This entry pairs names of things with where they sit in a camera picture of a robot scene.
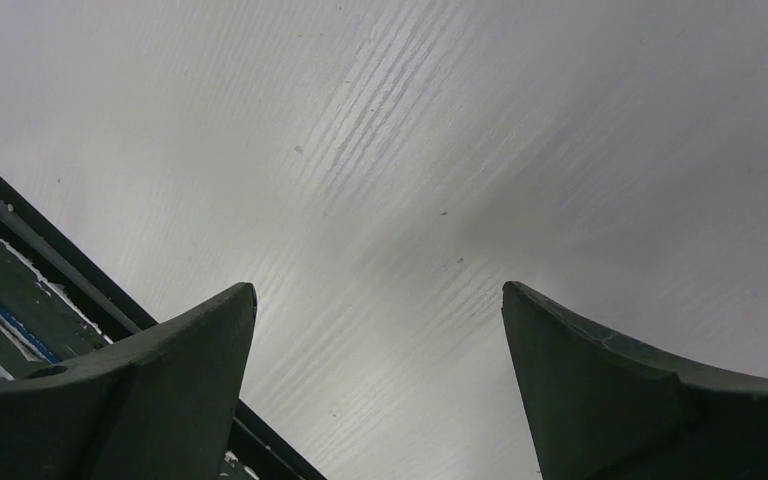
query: white surface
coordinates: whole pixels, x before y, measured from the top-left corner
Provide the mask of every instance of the white surface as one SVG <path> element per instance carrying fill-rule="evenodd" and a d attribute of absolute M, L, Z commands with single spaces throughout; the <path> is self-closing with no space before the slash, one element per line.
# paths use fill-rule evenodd
<path fill-rule="evenodd" d="M 0 173 L 332 480 L 537 478 L 507 279 L 768 376 L 768 0 L 0 2 Z"/>

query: blue cable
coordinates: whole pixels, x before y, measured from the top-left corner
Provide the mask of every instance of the blue cable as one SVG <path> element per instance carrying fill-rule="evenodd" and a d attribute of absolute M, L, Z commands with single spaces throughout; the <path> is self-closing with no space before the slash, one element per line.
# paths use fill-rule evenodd
<path fill-rule="evenodd" d="M 7 321 L 7 323 L 10 324 L 11 327 L 15 328 L 24 338 L 27 340 L 31 345 L 36 348 L 43 357 L 45 357 L 46 360 L 48 360 L 50 363 L 60 363 L 61 359 L 57 355 L 55 355 L 51 350 L 48 349 L 45 345 L 43 345 L 42 342 L 37 340 L 37 337 L 35 337 L 31 332 L 29 332 L 24 325 L 22 325 L 21 322 L 16 320 L 16 318 L 10 314 L 4 307 L 0 304 L 0 315 L 1 317 Z"/>

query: blue strip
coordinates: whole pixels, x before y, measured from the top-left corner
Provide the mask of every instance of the blue strip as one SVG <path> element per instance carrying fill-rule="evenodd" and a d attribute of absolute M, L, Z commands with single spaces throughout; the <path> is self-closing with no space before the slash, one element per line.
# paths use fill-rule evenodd
<path fill-rule="evenodd" d="M 10 324 L 11 327 L 15 328 L 22 336 L 27 340 L 31 345 L 33 345 L 39 352 L 42 354 L 43 357 L 45 357 L 46 360 L 48 360 L 51 363 L 60 363 L 60 357 L 52 353 L 51 350 L 48 349 L 45 345 L 43 345 L 42 342 L 37 340 L 37 337 L 33 336 L 31 332 L 29 332 L 24 325 L 22 325 L 21 322 L 16 320 L 16 318 L 10 314 L 4 307 L 0 304 L 0 315 L 4 320 L 7 321 L 7 323 Z"/>

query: black metal frame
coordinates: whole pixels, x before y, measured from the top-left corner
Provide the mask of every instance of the black metal frame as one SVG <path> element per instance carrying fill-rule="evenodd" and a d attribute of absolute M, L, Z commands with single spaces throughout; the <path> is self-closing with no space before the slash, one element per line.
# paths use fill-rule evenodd
<path fill-rule="evenodd" d="M 113 341 L 157 325 L 137 302 L 0 177 L 0 236 L 49 280 L 61 284 Z M 242 400 L 228 448 L 262 479 L 325 480 Z"/>

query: black plastic part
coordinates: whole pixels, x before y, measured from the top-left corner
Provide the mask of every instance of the black plastic part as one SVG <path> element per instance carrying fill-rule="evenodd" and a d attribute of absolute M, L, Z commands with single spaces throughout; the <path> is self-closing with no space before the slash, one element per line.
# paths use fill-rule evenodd
<path fill-rule="evenodd" d="M 1 177 L 0 235 L 50 281 L 63 285 L 72 301 L 114 341 L 157 325 L 148 312 Z M 256 465 L 274 472 L 271 477 L 259 474 L 261 479 L 325 480 L 241 400 L 235 408 L 228 448 L 255 472 Z"/>
<path fill-rule="evenodd" d="M 546 480 L 768 479 L 768 379 L 658 350 L 519 283 L 502 316 Z"/>
<path fill-rule="evenodd" d="M 239 284 L 101 350 L 0 380 L 0 478 L 216 478 L 253 307 L 254 289 Z"/>

